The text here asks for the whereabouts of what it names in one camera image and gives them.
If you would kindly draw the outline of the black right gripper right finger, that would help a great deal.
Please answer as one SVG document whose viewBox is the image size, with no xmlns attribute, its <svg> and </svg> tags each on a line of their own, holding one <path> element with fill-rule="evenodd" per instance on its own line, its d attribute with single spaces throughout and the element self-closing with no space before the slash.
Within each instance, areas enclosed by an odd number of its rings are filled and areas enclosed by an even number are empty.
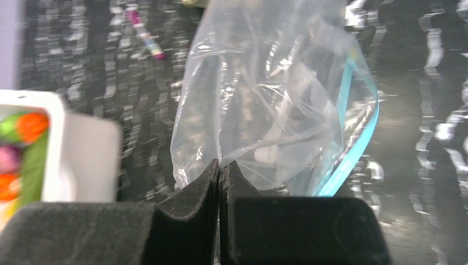
<svg viewBox="0 0 468 265">
<path fill-rule="evenodd" d="M 361 199 L 267 196 L 236 162 L 220 173 L 221 264 L 390 264 Z"/>
</svg>

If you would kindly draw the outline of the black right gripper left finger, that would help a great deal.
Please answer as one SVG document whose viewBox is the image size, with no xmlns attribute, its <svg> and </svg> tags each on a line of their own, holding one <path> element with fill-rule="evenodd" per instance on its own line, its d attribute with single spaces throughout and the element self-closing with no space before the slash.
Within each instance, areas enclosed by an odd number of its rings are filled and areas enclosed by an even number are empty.
<svg viewBox="0 0 468 265">
<path fill-rule="evenodd" d="M 212 264 L 219 210 L 220 166 L 160 202 L 152 215 L 141 264 Z"/>
</svg>

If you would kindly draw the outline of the clear zip top bag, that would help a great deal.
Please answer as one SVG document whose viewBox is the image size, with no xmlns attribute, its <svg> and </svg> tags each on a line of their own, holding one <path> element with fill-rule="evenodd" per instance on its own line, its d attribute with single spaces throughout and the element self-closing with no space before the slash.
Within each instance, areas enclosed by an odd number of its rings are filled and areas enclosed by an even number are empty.
<svg viewBox="0 0 468 265">
<path fill-rule="evenodd" d="M 180 188 L 217 159 L 259 190 L 331 197 L 366 149 L 377 87 L 347 1 L 210 1 L 171 142 Z"/>
</svg>

